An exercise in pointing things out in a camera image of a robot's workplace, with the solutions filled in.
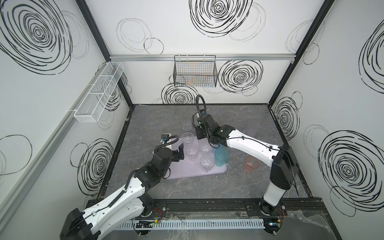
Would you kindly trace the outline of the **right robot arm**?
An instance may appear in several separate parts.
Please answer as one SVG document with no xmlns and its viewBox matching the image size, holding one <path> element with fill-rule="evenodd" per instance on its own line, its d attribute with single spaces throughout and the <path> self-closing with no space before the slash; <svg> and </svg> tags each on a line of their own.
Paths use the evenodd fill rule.
<svg viewBox="0 0 384 240">
<path fill-rule="evenodd" d="M 219 125 L 204 110 L 192 117 L 198 139 L 207 139 L 210 144 L 242 151 L 271 168 L 270 182 L 259 203 L 264 215 L 275 213 L 286 191 L 296 187 L 299 164 L 293 149 L 287 145 L 272 145 L 252 138 L 229 125 Z"/>
</svg>

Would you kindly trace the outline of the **teal plastic cup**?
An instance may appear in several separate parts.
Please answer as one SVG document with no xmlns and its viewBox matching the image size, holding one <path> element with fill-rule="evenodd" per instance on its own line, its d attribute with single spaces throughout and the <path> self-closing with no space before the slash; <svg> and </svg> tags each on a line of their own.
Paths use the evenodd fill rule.
<svg viewBox="0 0 384 240">
<path fill-rule="evenodd" d="M 220 145 L 214 153 L 215 165 L 217 167 L 224 166 L 229 159 L 229 151 L 227 147 Z"/>
</svg>

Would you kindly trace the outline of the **lilac plastic tray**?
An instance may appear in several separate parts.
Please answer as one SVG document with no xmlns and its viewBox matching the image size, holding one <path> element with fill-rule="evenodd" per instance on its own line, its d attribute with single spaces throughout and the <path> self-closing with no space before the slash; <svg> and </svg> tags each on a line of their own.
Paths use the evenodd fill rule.
<svg viewBox="0 0 384 240">
<path fill-rule="evenodd" d="M 197 139 L 197 137 L 195 137 L 195 140 L 193 143 L 197 143 L 199 145 L 199 140 Z M 177 141 L 177 143 L 172 144 L 170 148 L 172 148 L 172 150 L 178 150 L 178 147 L 180 144 L 184 144 L 181 138 Z M 185 158 L 183 160 L 180 160 L 179 162 L 171 163 L 169 169 L 167 170 L 165 179 L 181 179 L 181 178 L 187 178 L 187 177 L 221 174 L 227 171 L 226 165 L 222 167 L 217 167 L 216 165 L 214 165 L 214 167 L 209 173 L 203 172 L 200 164 L 200 158 L 204 154 L 200 150 L 200 153 L 198 154 L 197 157 L 190 158 L 185 153 L 185 146 L 186 144 L 184 144 Z M 211 154 L 214 157 L 214 149 L 212 150 L 211 153 L 208 153 L 208 154 Z"/>
</svg>

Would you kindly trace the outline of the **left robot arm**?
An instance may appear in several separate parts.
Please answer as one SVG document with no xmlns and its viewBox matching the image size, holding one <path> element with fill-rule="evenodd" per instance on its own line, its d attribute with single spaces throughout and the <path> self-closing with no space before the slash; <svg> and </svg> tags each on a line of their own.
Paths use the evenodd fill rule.
<svg viewBox="0 0 384 240">
<path fill-rule="evenodd" d="M 164 178 L 172 162 L 184 159 L 184 145 L 172 150 L 169 144 L 157 146 L 152 159 L 130 173 L 127 182 L 113 194 L 80 211 L 74 209 L 59 234 L 61 240 L 101 240 L 121 224 L 148 216 L 154 200 L 148 191 Z"/>
</svg>

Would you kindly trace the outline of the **clear glass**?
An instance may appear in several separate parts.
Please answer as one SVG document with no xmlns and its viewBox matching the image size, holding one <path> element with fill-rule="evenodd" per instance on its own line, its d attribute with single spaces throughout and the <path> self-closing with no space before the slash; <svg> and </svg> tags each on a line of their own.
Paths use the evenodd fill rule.
<svg viewBox="0 0 384 240">
<path fill-rule="evenodd" d="M 185 153 L 190 158 L 195 158 L 200 153 L 200 147 L 197 143 L 190 143 L 185 146 Z"/>
<path fill-rule="evenodd" d="M 215 165 L 214 157 L 211 154 L 204 154 L 200 158 L 202 171 L 209 173 Z"/>
<path fill-rule="evenodd" d="M 203 140 L 199 140 L 199 146 L 200 146 L 200 150 L 203 154 L 208 154 L 208 153 L 211 153 L 212 150 L 213 150 L 213 147 L 211 146 L 211 144 L 209 143 L 208 140 L 206 139 L 203 139 Z"/>
<path fill-rule="evenodd" d="M 191 132 L 185 132 L 182 134 L 181 139 L 184 144 L 192 144 L 195 140 L 195 135 Z"/>
</svg>

